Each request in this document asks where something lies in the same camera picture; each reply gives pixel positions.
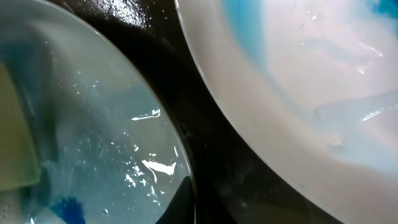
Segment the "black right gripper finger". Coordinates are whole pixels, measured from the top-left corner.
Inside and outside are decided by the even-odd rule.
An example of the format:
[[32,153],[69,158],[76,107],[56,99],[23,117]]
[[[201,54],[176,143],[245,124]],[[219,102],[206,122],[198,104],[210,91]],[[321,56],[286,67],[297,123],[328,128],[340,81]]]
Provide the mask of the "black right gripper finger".
[[192,183],[186,176],[156,224],[195,224],[195,199]]

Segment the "white plate blue smear front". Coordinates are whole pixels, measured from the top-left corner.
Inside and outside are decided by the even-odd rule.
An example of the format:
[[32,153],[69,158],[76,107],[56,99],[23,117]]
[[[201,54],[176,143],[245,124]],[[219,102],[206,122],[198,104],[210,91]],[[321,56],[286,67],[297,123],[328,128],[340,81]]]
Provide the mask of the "white plate blue smear front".
[[35,143],[40,180],[1,190],[2,223],[156,223],[191,166],[140,71],[47,1],[1,2],[1,64]]

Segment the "white plate blue smear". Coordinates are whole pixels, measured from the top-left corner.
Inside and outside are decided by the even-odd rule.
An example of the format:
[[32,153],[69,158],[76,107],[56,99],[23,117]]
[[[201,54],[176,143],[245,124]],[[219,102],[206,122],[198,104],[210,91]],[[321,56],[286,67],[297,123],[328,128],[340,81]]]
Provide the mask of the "white plate blue smear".
[[341,222],[397,222],[396,1],[176,7],[212,97],[279,177]]
[[191,166],[140,71],[47,1],[1,2],[1,64],[35,143],[40,180],[1,190],[2,223],[156,223]]

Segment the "green and yellow sponge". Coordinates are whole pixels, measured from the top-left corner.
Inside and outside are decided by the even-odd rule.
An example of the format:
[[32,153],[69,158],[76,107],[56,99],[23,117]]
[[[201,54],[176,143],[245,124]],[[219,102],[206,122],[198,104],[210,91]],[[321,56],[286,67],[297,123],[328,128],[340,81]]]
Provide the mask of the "green and yellow sponge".
[[1,64],[1,190],[36,184],[40,166],[16,88]]

